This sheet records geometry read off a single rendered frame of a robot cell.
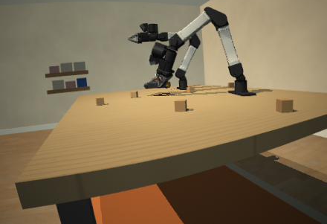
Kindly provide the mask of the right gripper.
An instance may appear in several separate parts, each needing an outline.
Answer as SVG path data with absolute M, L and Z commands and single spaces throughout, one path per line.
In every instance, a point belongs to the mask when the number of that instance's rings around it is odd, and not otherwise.
M 135 38 L 136 37 L 136 40 L 135 39 L 132 39 L 132 38 Z M 141 38 L 141 39 L 140 39 Z M 149 42 L 149 37 L 142 37 L 142 34 L 141 33 L 136 33 L 130 37 L 128 37 L 129 41 L 132 41 L 132 42 L 135 42 L 137 44 L 141 44 L 142 42 Z

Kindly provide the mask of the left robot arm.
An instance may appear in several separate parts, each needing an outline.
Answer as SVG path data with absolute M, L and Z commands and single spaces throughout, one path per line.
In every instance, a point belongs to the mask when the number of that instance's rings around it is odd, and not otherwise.
M 185 42 L 191 36 L 201 30 L 205 25 L 208 25 L 210 22 L 212 22 L 213 25 L 214 22 L 216 24 L 214 26 L 218 29 L 219 37 L 221 39 L 221 43 L 227 58 L 227 63 L 229 65 L 228 68 L 230 75 L 236 78 L 236 80 L 234 80 L 234 92 L 228 91 L 228 93 L 240 96 L 256 95 L 256 93 L 249 92 L 247 90 L 247 81 L 245 76 L 243 75 L 244 71 L 242 68 L 242 63 L 239 62 L 239 58 L 236 53 L 235 46 L 233 44 L 233 39 L 230 34 L 230 29 L 228 27 L 229 23 L 227 20 L 227 16 L 224 13 L 212 9 L 211 7 L 204 8 L 204 12 L 198 18 L 196 18 L 193 22 L 187 25 L 183 30 L 173 35 L 169 39 L 169 46 L 156 42 L 152 49 L 152 54 L 150 54 L 150 65 L 159 64 L 158 68 L 163 71 L 166 65 L 166 61 L 169 61 L 171 63 L 175 61 L 177 55 L 175 51 L 178 51 L 177 49 L 180 48 L 179 45 L 184 45 Z M 237 92 L 246 92 L 250 94 L 240 94 Z

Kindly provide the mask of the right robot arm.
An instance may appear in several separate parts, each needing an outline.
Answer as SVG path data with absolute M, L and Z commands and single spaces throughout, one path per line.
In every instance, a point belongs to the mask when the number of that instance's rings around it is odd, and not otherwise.
M 148 24 L 148 23 L 143 23 L 140 25 L 140 28 L 142 28 L 142 37 L 149 37 L 150 42 L 154 42 L 157 40 L 157 32 L 158 32 L 158 24 Z M 148 32 L 149 29 L 149 32 Z M 169 39 L 175 35 L 176 33 L 158 33 L 158 40 L 161 42 L 166 42 L 169 41 Z M 191 39 L 192 38 L 192 39 Z M 200 39 L 198 38 L 197 34 L 194 34 L 190 40 L 190 44 L 188 47 L 188 50 L 179 66 L 177 69 L 175 76 L 179 78 L 179 87 L 177 89 L 180 90 L 187 90 L 187 80 L 186 77 L 184 76 L 186 74 L 187 67 L 192 59 L 193 54 L 195 53 L 196 49 L 198 49 L 199 45 L 201 44 Z

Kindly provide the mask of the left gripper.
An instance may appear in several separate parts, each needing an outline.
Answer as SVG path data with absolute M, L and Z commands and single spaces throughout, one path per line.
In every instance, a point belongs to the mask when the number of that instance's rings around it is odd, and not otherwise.
M 166 61 L 166 60 L 164 60 Z M 164 70 L 160 70 L 159 68 L 157 68 L 157 71 L 156 71 L 156 77 L 157 77 L 157 81 L 158 81 L 158 87 L 162 87 L 162 85 L 166 82 L 166 81 L 169 81 L 175 71 L 172 70 L 172 67 L 173 67 L 173 64 L 174 63 L 171 63 L 168 61 L 166 61 L 166 65 L 165 65 L 165 68 Z M 159 80 L 159 77 L 161 77 L 161 84 L 160 84 L 160 80 Z

